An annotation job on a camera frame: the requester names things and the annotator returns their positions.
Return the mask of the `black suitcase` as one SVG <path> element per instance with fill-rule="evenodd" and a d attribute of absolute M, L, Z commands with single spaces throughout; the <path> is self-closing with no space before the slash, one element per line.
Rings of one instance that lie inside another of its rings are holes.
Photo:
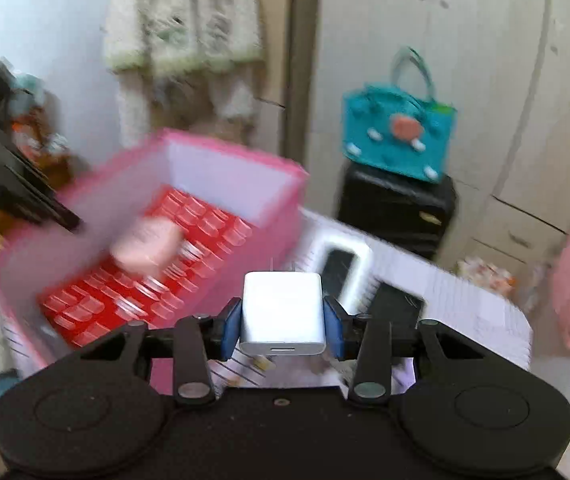
<path fill-rule="evenodd" d="M 419 181 L 350 162 L 343 173 L 337 220 L 434 260 L 454 218 L 453 180 Z"/>

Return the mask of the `white framed phone case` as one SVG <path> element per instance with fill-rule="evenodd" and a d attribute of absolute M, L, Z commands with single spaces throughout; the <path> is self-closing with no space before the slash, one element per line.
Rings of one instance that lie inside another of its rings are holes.
<path fill-rule="evenodd" d="M 314 237 L 308 270 L 320 275 L 324 296 L 336 299 L 349 314 L 360 309 L 373 264 L 373 252 L 363 240 L 325 232 Z"/>

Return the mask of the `orange patterned gift bag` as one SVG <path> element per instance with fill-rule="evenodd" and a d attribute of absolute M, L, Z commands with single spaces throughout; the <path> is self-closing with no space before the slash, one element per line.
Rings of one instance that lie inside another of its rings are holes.
<path fill-rule="evenodd" d="M 479 257 L 458 260 L 455 274 L 471 284 L 503 297 L 508 297 L 513 292 L 516 283 L 509 270 L 494 266 Z"/>

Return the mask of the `black smartphone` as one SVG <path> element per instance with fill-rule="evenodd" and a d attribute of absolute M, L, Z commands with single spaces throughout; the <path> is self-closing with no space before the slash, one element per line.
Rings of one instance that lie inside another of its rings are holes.
<path fill-rule="evenodd" d="M 366 308 L 372 318 L 388 321 L 393 327 L 414 328 L 425 301 L 419 296 L 380 282 Z"/>

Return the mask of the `pink round compact case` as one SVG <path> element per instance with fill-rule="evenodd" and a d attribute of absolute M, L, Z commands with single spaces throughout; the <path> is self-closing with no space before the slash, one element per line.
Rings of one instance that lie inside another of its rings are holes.
<path fill-rule="evenodd" d="M 182 242 L 183 230 L 171 219 L 141 217 L 110 246 L 110 257 L 128 273 L 159 278 Z"/>

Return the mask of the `striped white table cloth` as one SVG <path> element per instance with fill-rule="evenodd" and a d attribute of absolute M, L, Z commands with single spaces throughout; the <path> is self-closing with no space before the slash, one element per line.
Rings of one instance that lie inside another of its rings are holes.
<path fill-rule="evenodd" d="M 299 220 L 299 239 L 285 252 L 285 269 L 312 270 L 320 263 L 321 241 L 332 235 L 359 240 L 371 248 L 372 263 L 360 282 L 355 311 L 366 311 L 375 297 L 396 287 L 424 300 L 421 320 L 439 321 L 524 370 L 530 368 L 532 328 L 524 313 L 504 297 L 321 214 L 302 209 Z M 8 327 L 15 332 L 17 366 L 25 376 L 72 351 L 39 312 L 37 294 L 46 287 L 48 270 L 36 263 L 37 246 L 43 241 L 44 232 L 38 229 L 32 242 L 19 240 L 8 248 L 8 258 L 0 264 L 0 298 Z"/>

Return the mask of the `cluttered wooden side cabinet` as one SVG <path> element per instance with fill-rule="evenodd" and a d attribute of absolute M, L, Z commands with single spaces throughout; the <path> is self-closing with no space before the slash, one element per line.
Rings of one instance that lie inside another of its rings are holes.
<path fill-rule="evenodd" d="M 56 193 L 72 182 L 72 155 L 67 140 L 50 128 L 46 116 L 46 92 L 40 79 L 28 74 L 11 74 L 15 77 L 8 104 L 12 140 L 20 152 L 42 171 L 46 183 Z M 0 211 L 0 248 L 3 235 L 20 221 L 23 220 Z"/>

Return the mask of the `white power adapter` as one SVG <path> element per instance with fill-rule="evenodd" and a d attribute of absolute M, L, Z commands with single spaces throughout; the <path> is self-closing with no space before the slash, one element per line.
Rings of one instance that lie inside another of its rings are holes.
<path fill-rule="evenodd" d="M 249 356 L 318 356 L 326 348 L 321 276 L 245 275 L 239 350 Z"/>

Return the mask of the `beige wardrobe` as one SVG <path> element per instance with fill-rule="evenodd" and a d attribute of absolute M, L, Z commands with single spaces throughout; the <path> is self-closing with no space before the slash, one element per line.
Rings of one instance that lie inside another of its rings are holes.
<path fill-rule="evenodd" d="M 297 0 L 306 55 L 307 206 L 338 210 L 343 95 L 411 47 L 458 111 L 446 171 L 458 206 L 438 262 L 520 272 L 570 231 L 570 0 Z"/>

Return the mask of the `teal felt handbag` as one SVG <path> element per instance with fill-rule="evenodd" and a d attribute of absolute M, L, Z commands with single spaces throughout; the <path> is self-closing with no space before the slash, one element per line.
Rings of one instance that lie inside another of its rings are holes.
<path fill-rule="evenodd" d="M 409 65 L 423 77 L 425 98 L 399 86 Z M 444 176 L 456 119 L 456 108 L 436 99 L 424 59 L 405 47 L 393 60 L 388 84 L 364 84 L 343 95 L 343 155 L 358 164 L 437 183 Z"/>

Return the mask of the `cream knitted cardigan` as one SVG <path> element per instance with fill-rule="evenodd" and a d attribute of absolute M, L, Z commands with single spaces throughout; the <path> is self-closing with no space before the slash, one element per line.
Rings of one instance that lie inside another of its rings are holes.
<path fill-rule="evenodd" d="M 122 145 L 160 128 L 243 144 L 263 62 L 259 0 L 110 0 L 104 58 Z"/>

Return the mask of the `pink storage box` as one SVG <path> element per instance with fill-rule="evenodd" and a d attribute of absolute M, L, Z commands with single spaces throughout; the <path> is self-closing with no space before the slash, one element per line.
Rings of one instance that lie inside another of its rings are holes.
<path fill-rule="evenodd" d="M 0 307 L 18 369 L 34 374 L 133 318 L 168 327 L 220 311 L 245 274 L 295 246 L 306 184 L 295 162 L 174 130 L 80 178 L 62 197 L 77 231 L 23 226 L 0 251 Z M 185 236 L 155 278 L 110 257 L 145 217 L 170 219 Z"/>

